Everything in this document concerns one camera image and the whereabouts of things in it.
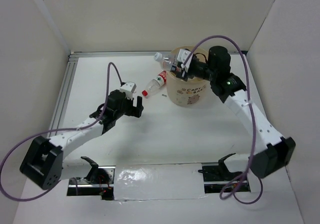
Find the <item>clear bottle blue white label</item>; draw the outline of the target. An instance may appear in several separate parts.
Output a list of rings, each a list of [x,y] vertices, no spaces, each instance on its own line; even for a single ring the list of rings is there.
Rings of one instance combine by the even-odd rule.
[[[184,70],[182,64],[182,54],[178,53],[173,55],[172,53],[169,54],[162,54],[160,52],[156,52],[154,55],[154,60],[160,64],[160,67],[163,70],[169,72],[182,72]]]

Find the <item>red cap bottle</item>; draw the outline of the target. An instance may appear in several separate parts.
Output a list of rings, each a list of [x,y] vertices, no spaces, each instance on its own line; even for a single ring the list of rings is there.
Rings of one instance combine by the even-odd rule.
[[[145,98],[156,94],[167,83],[166,71],[161,71],[154,79],[152,79],[145,89],[141,92]]]

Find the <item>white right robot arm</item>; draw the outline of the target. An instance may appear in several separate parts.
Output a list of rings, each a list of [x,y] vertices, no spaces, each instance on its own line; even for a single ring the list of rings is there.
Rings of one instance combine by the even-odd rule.
[[[180,49],[172,71],[184,81],[193,77],[209,81],[214,94],[238,117],[255,139],[254,153],[249,157],[255,176],[265,178],[287,166],[296,147],[295,141],[277,131],[251,100],[249,84],[231,72],[231,56],[227,49],[211,47],[207,59],[201,62],[188,49]]]

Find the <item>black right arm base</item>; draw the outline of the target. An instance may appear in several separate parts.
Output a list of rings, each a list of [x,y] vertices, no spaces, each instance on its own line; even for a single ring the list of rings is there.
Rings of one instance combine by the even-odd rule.
[[[231,153],[217,162],[202,163],[198,173],[203,176],[205,194],[219,193],[225,184],[242,174],[247,166],[245,157]]]

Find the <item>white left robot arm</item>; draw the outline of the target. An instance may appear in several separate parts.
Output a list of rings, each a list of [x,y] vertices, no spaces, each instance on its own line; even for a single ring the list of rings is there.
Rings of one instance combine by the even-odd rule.
[[[106,107],[99,105],[75,130],[61,132],[50,138],[37,136],[21,163],[20,172],[43,190],[52,188],[61,179],[69,179],[68,174],[77,171],[81,171],[80,176],[85,182],[94,183],[99,176],[96,168],[83,168],[82,163],[67,167],[64,159],[88,141],[105,134],[122,116],[141,117],[143,99],[137,96],[136,100],[134,106],[134,98],[128,97],[123,91],[114,90],[108,95]]]

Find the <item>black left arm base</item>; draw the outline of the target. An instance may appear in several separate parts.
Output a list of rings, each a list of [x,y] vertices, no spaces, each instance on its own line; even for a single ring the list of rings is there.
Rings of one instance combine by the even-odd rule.
[[[67,196],[100,196],[101,200],[114,200],[115,166],[99,166],[87,156],[81,161],[90,165],[85,176],[69,179]]]

